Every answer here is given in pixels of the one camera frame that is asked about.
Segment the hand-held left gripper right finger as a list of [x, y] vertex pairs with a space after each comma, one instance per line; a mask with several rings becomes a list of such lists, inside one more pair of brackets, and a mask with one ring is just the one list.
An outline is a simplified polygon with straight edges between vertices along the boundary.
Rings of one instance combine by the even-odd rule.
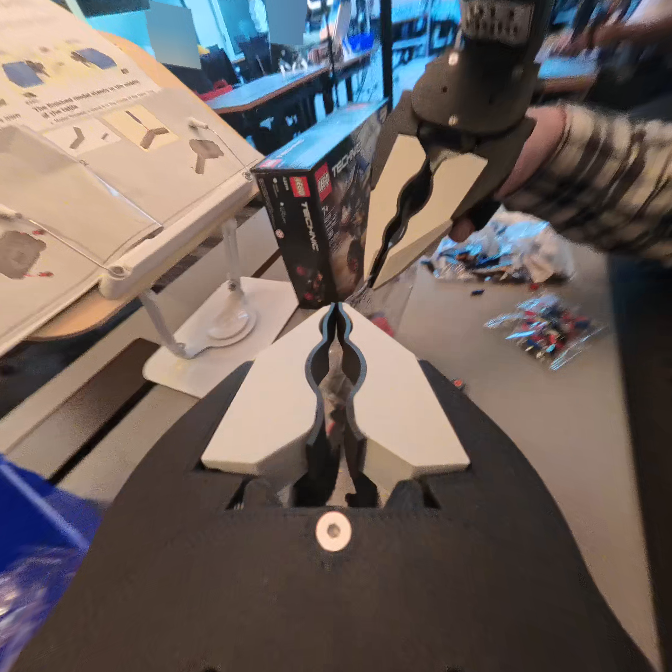
[[341, 368], [348, 382], [343, 442], [353, 507], [385, 503], [403, 481], [465, 471], [470, 458], [416, 356], [339, 304]]

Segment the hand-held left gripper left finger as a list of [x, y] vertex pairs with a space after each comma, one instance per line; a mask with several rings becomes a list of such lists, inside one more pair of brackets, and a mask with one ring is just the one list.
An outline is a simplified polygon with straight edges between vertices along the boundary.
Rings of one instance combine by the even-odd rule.
[[253, 361], [201, 462], [266, 480], [296, 506], [322, 507], [337, 478], [321, 382], [330, 370], [337, 305], [318, 310]]

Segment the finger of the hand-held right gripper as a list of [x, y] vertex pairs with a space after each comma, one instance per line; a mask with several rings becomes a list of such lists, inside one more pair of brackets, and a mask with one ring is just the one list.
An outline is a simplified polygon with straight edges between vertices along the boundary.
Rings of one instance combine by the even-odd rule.
[[405, 270], [426, 248], [416, 251], [429, 229], [413, 216], [403, 214], [418, 194], [427, 201], [429, 164], [427, 154], [415, 136], [399, 135], [391, 154], [372, 187], [364, 248], [365, 280], [391, 280]]
[[[427, 162], [429, 164], [427, 170], [429, 174], [426, 177], [427, 201], [422, 202], [420, 196], [416, 194], [410, 205], [402, 210], [403, 214], [413, 216], [412, 227], [415, 227], [416, 220], [420, 220], [429, 229], [415, 250], [419, 251], [424, 243], [427, 243], [427, 246], [406, 269], [447, 233], [457, 217], [458, 206], [464, 201], [471, 188], [476, 185], [488, 163], [486, 159], [478, 155], [455, 153], [443, 153], [436, 166], [432, 165], [428, 157]], [[369, 287], [376, 290], [391, 280], [369, 280]]]

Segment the clear bag of mixed parts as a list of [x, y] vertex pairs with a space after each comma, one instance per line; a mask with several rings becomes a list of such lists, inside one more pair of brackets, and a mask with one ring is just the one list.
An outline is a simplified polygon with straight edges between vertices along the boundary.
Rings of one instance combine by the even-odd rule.
[[575, 275], [569, 243], [549, 223], [499, 211], [458, 243], [445, 237], [421, 265], [441, 281], [562, 284]]

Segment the clear plastic bag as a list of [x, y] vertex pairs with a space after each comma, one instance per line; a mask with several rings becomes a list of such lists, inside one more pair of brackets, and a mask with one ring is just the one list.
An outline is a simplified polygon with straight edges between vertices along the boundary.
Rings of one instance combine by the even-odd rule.
[[[412, 265], [379, 289], [359, 287], [346, 302], [382, 331], [395, 337], [413, 290], [416, 275], [417, 266]], [[320, 383], [320, 390], [325, 403], [327, 437], [335, 447], [342, 441], [346, 417], [345, 404], [353, 386], [342, 369], [343, 354], [338, 340], [335, 340], [330, 347], [329, 364], [329, 373]]]

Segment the clear bag of small pins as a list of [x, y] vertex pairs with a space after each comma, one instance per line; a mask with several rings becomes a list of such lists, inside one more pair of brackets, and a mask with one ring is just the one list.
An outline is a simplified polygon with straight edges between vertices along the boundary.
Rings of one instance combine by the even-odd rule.
[[529, 358], [556, 372], [580, 356], [606, 333], [606, 325], [585, 315], [558, 294], [527, 298], [484, 323]]

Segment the person's right forearm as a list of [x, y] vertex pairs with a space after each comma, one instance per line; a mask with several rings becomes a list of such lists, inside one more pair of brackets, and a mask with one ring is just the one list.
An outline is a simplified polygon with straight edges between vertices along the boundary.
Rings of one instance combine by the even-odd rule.
[[[671, 122], [561, 105], [570, 106], [569, 129], [558, 163], [520, 193], [520, 205], [502, 205], [547, 223], [565, 215], [552, 228], [574, 243], [671, 267]], [[560, 186], [553, 198], [564, 175], [573, 189]]]

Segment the grey desk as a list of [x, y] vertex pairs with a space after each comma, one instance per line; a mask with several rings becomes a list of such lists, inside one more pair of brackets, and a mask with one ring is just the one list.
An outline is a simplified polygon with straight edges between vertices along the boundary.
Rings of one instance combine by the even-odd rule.
[[559, 288], [603, 327], [557, 371], [505, 341], [490, 319], [530, 295], [496, 285], [472, 296], [466, 283], [416, 272], [397, 339], [466, 394], [524, 453], [552, 493], [598, 588], [657, 671], [656, 625], [638, 484], [614, 330], [608, 258], [570, 245], [575, 276]]

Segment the person's right hand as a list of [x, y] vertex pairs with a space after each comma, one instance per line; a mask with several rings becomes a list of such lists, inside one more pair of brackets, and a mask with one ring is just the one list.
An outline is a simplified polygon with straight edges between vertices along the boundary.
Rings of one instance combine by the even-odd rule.
[[[493, 199], [498, 204], [507, 204], [520, 201], [522, 203], [522, 196], [520, 194], [528, 190], [527, 187], [531, 183], [541, 181], [542, 173], [549, 172], [549, 165], [558, 163], [556, 159], [559, 156], [560, 150], [567, 144], [568, 139], [568, 112], [569, 105], [554, 105], [543, 107], [531, 107], [527, 111], [527, 118], [535, 121], [535, 126], [532, 134], [526, 140], [523, 150], [521, 151], [516, 165], [512, 169], [508, 178], [504, 181], [500, 189], [498, 189]], [[552, 191], [557, 194], [553, 197], [559, 199], [560, 186], [573, 189], [573, 182], [575, 181], [570, 175], [561, 176], [561, 180], [556, 180]], [[548, 222], [556, 230], [561, 230], [565, 225], [562, 223], [562, 214], [554, 214], [549, 216]], [[456, 219], [452, 225], [449, 236], [456, 242], [466, 240], [475, 231], [475, 225], [467, 217], [463, 216]]]

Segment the black metal pole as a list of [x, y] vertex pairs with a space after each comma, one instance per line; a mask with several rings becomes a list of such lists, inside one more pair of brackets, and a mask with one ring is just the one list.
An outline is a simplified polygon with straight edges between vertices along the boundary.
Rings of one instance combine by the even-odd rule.
[[380, 1], [380, 39], [382, 56], [383, 94], [390, 113], [393, 110], [393, 68], [392, 68], [392, 1]]

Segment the toy truck set box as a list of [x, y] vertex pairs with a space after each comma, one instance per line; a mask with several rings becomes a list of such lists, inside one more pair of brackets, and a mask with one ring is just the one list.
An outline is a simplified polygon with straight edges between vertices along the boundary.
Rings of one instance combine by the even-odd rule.
[[352, 104], [252, 170], [303, 308], [349, 298], [364, 276], [371, 167], [387, 103]]

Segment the long background table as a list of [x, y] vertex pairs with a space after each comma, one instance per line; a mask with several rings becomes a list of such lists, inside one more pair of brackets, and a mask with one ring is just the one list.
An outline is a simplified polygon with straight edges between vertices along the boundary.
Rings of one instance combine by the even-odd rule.
[[335, 66], [264, 75], [225, 93], [218, 91], [206, 104], [242, 137], [252, 139], [258, 151], [268, 154], [315, 125], [317, 98], [326, 116], [339, 107], [341, 83], [346, 91], [343, 105], [352, 104], [352, 78], [370, 65], [374, 53], [371, 48], [346, 56]]

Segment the blue plastic bin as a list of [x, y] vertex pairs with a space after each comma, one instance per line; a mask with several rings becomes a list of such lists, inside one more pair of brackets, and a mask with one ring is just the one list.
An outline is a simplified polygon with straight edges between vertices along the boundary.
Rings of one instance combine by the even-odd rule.
[[46, 618], [88, 553], [102, 511], [96, 502], [63, 491], [1, 457], [1, 573], [35, 548], [65, 548], [72, 553], [69, 576]]

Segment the dark perforated mat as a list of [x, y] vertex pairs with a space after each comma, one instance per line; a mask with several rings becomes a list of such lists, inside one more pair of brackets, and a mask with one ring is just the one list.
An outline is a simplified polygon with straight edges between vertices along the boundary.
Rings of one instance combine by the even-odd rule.
[[609, 258], [614, 323], [664, 671], [671, 670], [671, 269]]

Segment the clear bag in bin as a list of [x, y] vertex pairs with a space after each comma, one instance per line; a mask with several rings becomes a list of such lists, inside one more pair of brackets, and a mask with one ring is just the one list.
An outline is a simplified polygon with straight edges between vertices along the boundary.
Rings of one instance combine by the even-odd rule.
[[58, 600], [72, 553], [35, 548], [1, 573], [1, 670], [9, 671]]

